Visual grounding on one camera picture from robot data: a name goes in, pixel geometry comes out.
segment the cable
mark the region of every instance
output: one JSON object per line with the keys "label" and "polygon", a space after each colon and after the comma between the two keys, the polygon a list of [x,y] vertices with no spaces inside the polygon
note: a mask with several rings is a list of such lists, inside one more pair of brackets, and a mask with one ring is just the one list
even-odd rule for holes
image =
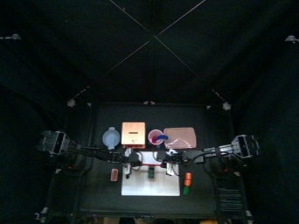
{"label": "cable", "polygon": [[176,171],[175,171],[175,169],[173,169],[173,164],[172,164],[172,172],[173,172],[173,174],[175,174],[177,177],[183,177],[183,176],[184,176],[184,175],[180,175],[180,174],[176,173]]}

